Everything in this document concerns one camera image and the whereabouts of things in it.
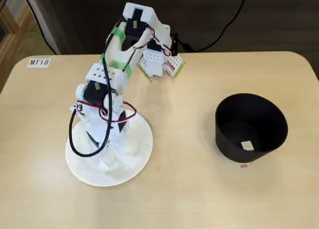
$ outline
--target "black cup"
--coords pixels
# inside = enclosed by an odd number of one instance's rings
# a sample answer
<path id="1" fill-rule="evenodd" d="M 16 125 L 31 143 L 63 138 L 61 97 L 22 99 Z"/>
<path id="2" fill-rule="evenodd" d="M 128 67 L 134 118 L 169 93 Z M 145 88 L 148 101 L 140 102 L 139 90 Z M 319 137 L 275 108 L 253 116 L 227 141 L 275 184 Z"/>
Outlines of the black cup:
<path id="1" fill-rule="evenodd" d="M 229 159 L 248 163 L 279 148 L 288 125 L 283 113 L 269 100 L 253 94 L 225 98 L 216 110 L 216 144 Z"/>

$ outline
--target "white robotic arm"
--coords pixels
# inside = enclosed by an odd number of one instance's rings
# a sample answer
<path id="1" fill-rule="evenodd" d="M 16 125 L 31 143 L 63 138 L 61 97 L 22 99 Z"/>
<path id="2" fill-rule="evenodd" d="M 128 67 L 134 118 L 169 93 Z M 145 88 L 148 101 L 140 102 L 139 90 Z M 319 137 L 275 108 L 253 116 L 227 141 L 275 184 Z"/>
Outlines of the white robotic arm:
<path id="1" fill-rule="evenodd" d="M 138 41 L 129 49 L 122 51 L 126 36 L 135 37 Z M 151 43 L 156 43 L 155 47 L 150 46 Z M 170 27 L 158 20 L 154 10 L 151 7 L 127 3 L 123 18 L 107 39 L 107 47 L 100 63 L 93 64 L 85 77 L 87 83 L 79 85 L 76 90 L 78 101 L 74 105 L 72 116 L 77 113 L 85 123 L 87 140 L 91 145 L 89 154 L 78 152 L 72 145 L 72 135 L 69 133 L 71 148 L 77 155 L 94 156 L 96 152 L 101 152 L 106 147 L 120 151 L 121 142 L 129 130 L 129 119 L 136 114 L 134 107 L 124 102 L 122 97 L 129 78 L 139 61 L 150 77 L 161 76 L 163 70 L 174 76 L 182 66 L 182 60 L 178 55 L 172 56 L 170 47 Z M 109 86 L 105 67 L 110 80 Z M 123 104 L 129 105 L 133 110 L 126 111 Z M 109 124 L 110 112 L 112 112 L 112 121 Z M 107 170 L 110 167 L 105 161 L 99 160 L 99 157 L 93 164 L 100 170 Z"/>

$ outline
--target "green tape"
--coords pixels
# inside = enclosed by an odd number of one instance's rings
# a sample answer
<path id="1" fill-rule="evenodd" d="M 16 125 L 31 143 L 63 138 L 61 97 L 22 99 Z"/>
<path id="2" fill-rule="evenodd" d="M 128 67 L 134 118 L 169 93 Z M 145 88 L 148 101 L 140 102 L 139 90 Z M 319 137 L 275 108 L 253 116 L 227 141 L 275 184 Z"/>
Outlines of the green tape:
<path id="1" fill-rule="evenodd" d="M 186 63 L 186 62 L 184 62 L 184 63 L 180 66 L 178 72 L 175 74 L 175 78 L 177 78 L 177 76 L 179 76 L 179 74 L 180 74 L 181 70 L 183 69 L 185 63 Z"/>
<path id="2" fill-rule="evenodd" d="M 146 72 L 143 70 L 143 68 L 141 67 L 140 64 L 138 64 L 138 68 L 141 70 L 141 72 L 143 73 L 143 75 L 145 75 L 145 77 L 149 80 L 149 82 L 152 83 L 151 78 L 146 74 Z"/>
<path id="3" fill-rule="evenodd" d="M 103 63 L 102 58 L 105 58 L 105 53 L 102 53 L 101 56 L 100 56 L 100 64 Z"/>
<path id="4" fill-rule="evenodd" d="M 118 36 L 121 40 L 121 43 L 123 44 L 123 42 L 125 41 L 125 34 L 124 32 L 122 32 L 121 30 L 119 30 L 117 27 L 113 28 L 112 32 L 114 35 Z"/>
<path id="5" fill-rule="evenodd" d="M 123 70 L 125 66 L 126 66 L 126 63 L 119 62 L 119 61 L 113 61 L 111 64 L 111 67 L 115 69 L 120 69 L 120 70 Z M 132 75 L 132 70 L 130 68 L 130 65 L 127 65 L 127 67 L 125 68 L 125 72 L 126 74 L 128 74 L 128 77 L 130 78 Z"/>

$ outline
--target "label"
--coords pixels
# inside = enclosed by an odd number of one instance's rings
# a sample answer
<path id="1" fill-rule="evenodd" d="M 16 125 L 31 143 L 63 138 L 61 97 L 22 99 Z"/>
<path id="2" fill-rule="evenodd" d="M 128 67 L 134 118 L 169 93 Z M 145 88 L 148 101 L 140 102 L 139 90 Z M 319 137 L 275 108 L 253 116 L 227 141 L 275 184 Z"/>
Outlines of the label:
<path id="1" fill-rule="evenodd" d="M 31 58 L 27 68 L 48 68 L 51 58 Z"/>
<path id="2" fill-rule="evenodd" d="M 243 146 L 243 149 L 245 149 L 247 151 L 254 150 L 254 146 L 250 141 L 241 142 L 241 146 Z"/>

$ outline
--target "table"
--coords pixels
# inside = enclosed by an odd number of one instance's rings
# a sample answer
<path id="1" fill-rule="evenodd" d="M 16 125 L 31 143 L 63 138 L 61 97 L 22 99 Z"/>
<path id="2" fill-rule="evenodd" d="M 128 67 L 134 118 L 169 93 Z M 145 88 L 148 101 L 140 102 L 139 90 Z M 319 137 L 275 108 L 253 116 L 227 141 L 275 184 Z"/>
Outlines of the table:
<path id="1" fill-rule="evenodd" d="M 14 67 L 0 95 L 1 228 L 319 228 L 319 84 L 292 52 L 182 54 L 175 79 L 136 69 L 125 92 L 148 120 L 154 149 L 131 181 L 96 188 L 64 157 L 69 106 L 98 55 L 51 56 L 47 69 Z M 217 149 L 214 114 L 254 93 L 285 114 L 282 147 L 247 164 Z"/>

